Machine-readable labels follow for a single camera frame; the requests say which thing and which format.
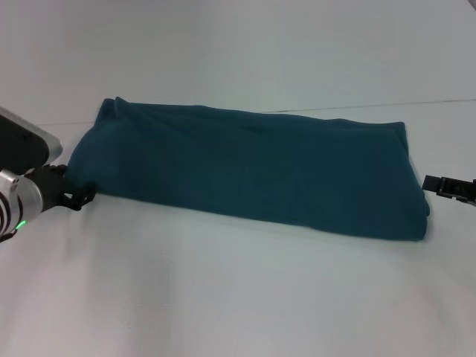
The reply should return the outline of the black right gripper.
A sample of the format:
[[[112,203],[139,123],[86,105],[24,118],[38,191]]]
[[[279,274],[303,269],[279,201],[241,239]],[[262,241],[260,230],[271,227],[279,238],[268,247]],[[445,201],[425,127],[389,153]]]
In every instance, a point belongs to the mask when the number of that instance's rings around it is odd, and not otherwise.
[[[422,189],[447,199],[456,199],[468,205],[475,205],[475,186],[475,180],[463,181],[427,175],[422,184]]]

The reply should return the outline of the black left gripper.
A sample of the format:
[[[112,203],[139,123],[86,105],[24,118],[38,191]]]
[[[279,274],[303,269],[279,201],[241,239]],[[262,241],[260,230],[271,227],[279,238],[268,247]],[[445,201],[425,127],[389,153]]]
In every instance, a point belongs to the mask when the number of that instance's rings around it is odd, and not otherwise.
[[[46,165],[26,174],[42,195],[42,212],[55,207],[79,211],[95,198],[95,183],[78,187],[65,177],[68,167],[64,164]]]

